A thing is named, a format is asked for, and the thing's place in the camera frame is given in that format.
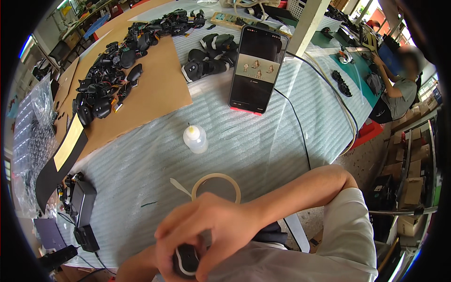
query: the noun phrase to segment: white basket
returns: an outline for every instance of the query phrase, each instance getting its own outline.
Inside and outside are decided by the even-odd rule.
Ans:
[[[303,0],[288,0],[286,9],[290,11],[293,17],[299,19],[304,11],[304,8],[301,5],[305,6],[305,2]],[[330,28],[331,32],[337,32],[341,23],[342,21],[337,21],[336,19],[323,16],[316,31],[321,31],[323,28]]]

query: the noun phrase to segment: gray t-shirt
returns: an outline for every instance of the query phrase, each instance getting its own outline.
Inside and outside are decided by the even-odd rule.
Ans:
[[[386,94],[382,94],[381,99],[388,105],[391,117],[397,120],[405,114],[414,102],[417,94],[417,84],[408,79],[400,79],[393,87],[401,90],[402,97],[391,98]]]
[[[324,207],[316,254],[250,242],[208,274],[207,282],[373,282],[377,277],[373,227],[362,192],[342,190]]]

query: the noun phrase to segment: yellow label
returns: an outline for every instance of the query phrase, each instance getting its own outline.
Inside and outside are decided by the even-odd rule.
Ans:
[[[61,147],[56,152],[53,157],[53,161],[55,162],[56,171],[60,171],[63,164],[66,162],[67,158],[69,158],[70,153],[75,147],[75,144],[80,137],[80,134],[83,132],[83,125],[78,118],[78,114],[74,116],[72,119],[72,123],[70,124],[69,131],[66,134],[66,137],[61,144]]]

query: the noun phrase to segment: concrete floor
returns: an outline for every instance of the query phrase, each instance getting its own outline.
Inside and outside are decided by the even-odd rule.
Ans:
[[[390,123],[386,124],[384,131],[378,136],[338,157],[333,162],[349,171],[363,192],[366,192],[372,184],[382,165],[388,145],[388,142],[384,142],[384,140],[388,141],[390,138],[390,127]],[[323,210],[324,207],[319,207],[297,213],[305,235],[309,240],[322,229]],[[282,231],[288,233],[287,245],[294,250],[299,250],[285,222],[279,220],[279,224]]]

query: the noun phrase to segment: plastic squeeze bottle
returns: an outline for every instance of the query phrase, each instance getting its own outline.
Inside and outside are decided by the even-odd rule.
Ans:
[[[188,126],[183,132],[183,141],[195,154],[202,154],[208,149],[207,134],[199,125]]]

